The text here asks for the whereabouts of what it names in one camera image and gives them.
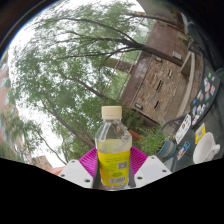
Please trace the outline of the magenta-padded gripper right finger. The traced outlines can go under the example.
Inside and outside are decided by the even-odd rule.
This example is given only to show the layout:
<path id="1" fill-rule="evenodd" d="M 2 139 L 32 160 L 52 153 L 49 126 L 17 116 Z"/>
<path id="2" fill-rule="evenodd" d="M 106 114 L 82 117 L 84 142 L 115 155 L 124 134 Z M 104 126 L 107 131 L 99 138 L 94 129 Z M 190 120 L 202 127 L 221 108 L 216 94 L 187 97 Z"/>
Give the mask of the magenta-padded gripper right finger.
<path id="1" fill-rule="evenodd" d="M 129 187 L 140 188 L 157 181 L 171 171 L 155 156 L 147 156 L 137 148 L 131 148 Z"/>

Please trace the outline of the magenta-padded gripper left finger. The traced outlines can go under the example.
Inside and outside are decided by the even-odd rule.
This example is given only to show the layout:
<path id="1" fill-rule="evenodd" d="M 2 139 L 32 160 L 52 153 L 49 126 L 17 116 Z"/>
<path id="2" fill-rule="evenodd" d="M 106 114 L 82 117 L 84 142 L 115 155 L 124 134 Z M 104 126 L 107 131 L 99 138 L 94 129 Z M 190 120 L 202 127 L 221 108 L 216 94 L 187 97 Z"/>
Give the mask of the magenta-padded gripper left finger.
<path id="1" fill-rule="evenodd" d="M 59 177 L 83 188 L 92 188 L 97 173 L 97 150 L 91 149 L 80 159 L 72 159 L 59 173 Z"/>

